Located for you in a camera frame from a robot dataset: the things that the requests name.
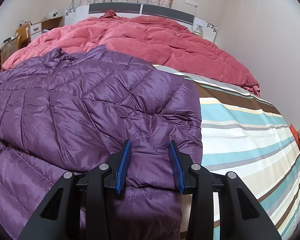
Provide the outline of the pink red duvet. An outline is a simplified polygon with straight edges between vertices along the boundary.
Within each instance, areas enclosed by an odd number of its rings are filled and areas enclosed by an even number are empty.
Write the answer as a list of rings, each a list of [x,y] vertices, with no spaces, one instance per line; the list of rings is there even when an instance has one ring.
[[[260,85],[247,67],[185,26],[159,16],[120,17],[113,10],[101,17],[89,17],[38,36],[28,46],[13,53],[2,69],[11,69],[54,48],[72,54],[87,52],[100,45],[151,64],[208,77],[260,95]]]

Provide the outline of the wooden chair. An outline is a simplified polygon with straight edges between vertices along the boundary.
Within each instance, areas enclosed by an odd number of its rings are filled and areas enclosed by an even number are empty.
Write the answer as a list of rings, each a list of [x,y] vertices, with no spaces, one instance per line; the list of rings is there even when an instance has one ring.
[[[21,36],[12,38],[5,43],[1,48],[1,65],[16,51],[20,49]]]

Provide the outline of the grey white bed headboard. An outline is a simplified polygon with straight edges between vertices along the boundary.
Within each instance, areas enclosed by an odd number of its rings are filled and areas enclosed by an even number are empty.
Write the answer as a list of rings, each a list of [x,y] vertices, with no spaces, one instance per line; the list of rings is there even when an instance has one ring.
[[[113,10],[120,17],[134,18],[141,15],[169,18],[185,26],[192,32],[194,15],[179,10],[142,3],[107,2],[93,3],[65,11],[65,25],[72,25],[90,16],[100,17],[106,11]]]

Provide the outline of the striped bed sheet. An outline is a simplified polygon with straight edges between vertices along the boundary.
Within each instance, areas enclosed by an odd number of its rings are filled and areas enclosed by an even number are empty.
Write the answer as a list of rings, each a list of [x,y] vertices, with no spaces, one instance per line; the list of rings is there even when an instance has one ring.
[[[183,73],[199,93],[202,165],[235,172],[255,195],[282,239],[300,225],[300,150],[274,105],[241,87]]]

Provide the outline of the white bedside cabinet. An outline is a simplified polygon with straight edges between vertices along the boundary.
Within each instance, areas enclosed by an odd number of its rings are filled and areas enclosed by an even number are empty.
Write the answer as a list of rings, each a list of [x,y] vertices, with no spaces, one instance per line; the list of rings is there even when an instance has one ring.
[[[192,32],[205,40],[214,42],[218,27],[210,22],[206,22],[195,17],[192,25]]]

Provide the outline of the purple quilted down jacket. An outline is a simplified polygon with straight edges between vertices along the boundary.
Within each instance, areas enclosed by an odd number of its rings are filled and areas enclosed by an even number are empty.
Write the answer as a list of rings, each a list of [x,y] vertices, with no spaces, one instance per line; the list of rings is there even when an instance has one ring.
[[[17,239],[64,172],[87,173],[129,140],[126,187],[110,199],[113,236],[179,239],[168,146],[200,162],[201,123],[195,84],[138,57],[98,46],[25,60],[0,74],[0,225]]]

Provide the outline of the wooden desk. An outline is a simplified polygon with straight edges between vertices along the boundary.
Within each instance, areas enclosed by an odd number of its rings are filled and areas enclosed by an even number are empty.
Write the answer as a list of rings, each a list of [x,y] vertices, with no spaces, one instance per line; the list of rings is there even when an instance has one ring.
[[[62,27],[62,26],[63,26],[63,16],[56,16],[53,18],[45,19],[35,24],[27,22],[21,25],[15,31],[15,34],[12,37],[6,39],[3,42],[2,46],[12,38],[21,36],[20,49],[25,48],[30,44],[31,41],[33,41],[35,38],[42,35],[43,33],[48,32],[51,29]],[[2,65],[1,65],[1,49],[0,49],[0,71],[1,70],[2,70]]]

